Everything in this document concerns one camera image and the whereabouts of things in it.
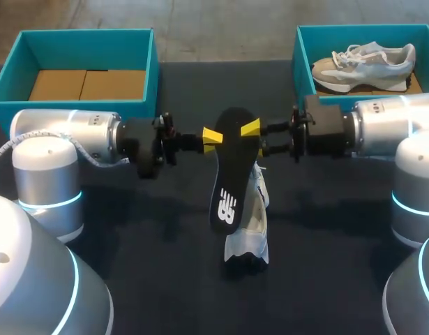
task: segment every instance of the shoelace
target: shoelace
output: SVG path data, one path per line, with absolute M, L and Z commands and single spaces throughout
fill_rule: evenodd
M 255 163 L 255 168 L 253 170 L 254 170 L 254 175 L 255 175 L 255 178 L 256 178 L 256 187 L 257 187 L 257 190 L 259 191 L 259 194 L 262 197 L 262 201 L 265 202 L 265 197 L 264 197 L 264 194 L 263 194 L 263 192 L 261 190 L 261 186 L 260 186 L 259 182 L 263 178 L 263 176 L 262 176 L 262 170 L 267 170 L 267 169 L 265 167 L 261 167 L 257 163 Z
M 267 169 L 255 163 L 255 171 L 257 173 L 257 176 L 256 176 L 257 178 L 262 178 L 262 170 L 267 170 Z
M 362 59 L 362 56 L 357 52 L 352 52 L 356 47 L 360 47 L 358 44 L 350 45 L 346 52 L 337 53 L 332 51 L 332 60 L 337 68 L 344 68 L 341 64 L 349 64 L 349 63 L 365 63 L 366 61 Z

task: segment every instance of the dark tablecloth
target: dark tablecloth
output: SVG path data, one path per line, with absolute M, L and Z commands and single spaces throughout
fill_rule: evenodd
M 289 61 L 163 64 L 159 109 L 182 132 L 212 126 L 230 106 L 288 117 L 290 78 Z M 382 290 L 406 256 L 389 228 L 391 163 L 260 161 L 270 266 L 231 280 L 225 240 L 207 223 L 216 160 L 178 159 L 157 181 L 140 181 L 129 166 L 82 166 L 86 230 L 70 247 L 112 292 L 114 335 L 386 333 Z M 16 198 L 10 154 L 0 161 L 0 195 Z

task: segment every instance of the white sneaker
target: white sneaker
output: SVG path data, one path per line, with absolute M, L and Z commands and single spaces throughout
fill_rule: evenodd
M 361 84 L 385 91 L 406 91 L 415 63 L 416 49 L 412 44 L 390 49 L 372 42 L 351 45 L 346 52 L 332 52 L 331 58 L 313 64 L 312 77 L 321 86 L 339 93 Z
M 248 183 L 244 201 L 242 222 L 239 228 L 225 240 L 224 261 L 231 257 L 240 258 L 252 254 L 269 263 L 269 247 L 267 245 L 267 217 L 264 199 L 258 191 L 255 177 L 252 174 Z
M 267 192 L 267 187 L 265 186 L 264 175 L 262 170 L 265 170 L 265 167 L 260 167 L 257 163 L 252 170 L 253 176 L 256 178 L 257 190 L 261 193 L 262 199 L 265 204 L 265 208 L 269 206 L 270 199 L 269 193 Z

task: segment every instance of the cable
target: cable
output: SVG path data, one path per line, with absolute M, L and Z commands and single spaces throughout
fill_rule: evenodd
M 92 156 L 89 155 L 89 153 L 86 151 L 86 149 L 84 149 L 84 147 L 77 140 L 75 140 L 71 136 L 64 134 L 64 133 L 55 133 L 55 132 L 48 131 L 48 130 L 30 131 L 28 133 L 21 134 L 12 140 L 7 141 L 7 143 L 2 145 L 0 148 L 0 158 L 9 149 L 16 147 L 17 145 L 19 145 L 20 143 L 22 143 L 23 141 L 25 141 L 29 138 L 47 137 L 47 136 L 54 136 L 54 137 L 59 137 L 59 138 L 69 140 L 70 143 L 72 143 L 75 146 L 75 148 L 84 156 L 84 158 L 87 159 L 88 162 L 90 162 L 90 164 L 96 166 L 97 168 L 110 168 L 110 167 L 113 168 L 113 167 L 118 166 L 118 165 L 123 165 L 123 164 L 129 163 L 128 158 L 123 158 L 114 164 L 99 163 L 96 159 L 94 159 Z

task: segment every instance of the new balance logo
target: new balance logo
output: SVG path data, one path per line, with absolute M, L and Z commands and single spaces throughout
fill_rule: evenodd
M 223 188 L 220 190 L 220 196 L 222 199 L 219 201 L 219 208 L 217 210 L 217 216 L 220 220 L 225 221 L 229 225 L 233 224 L 234 220 L 234 207 L 236 206 L 236 199 L 234 199 L 227 191 Z

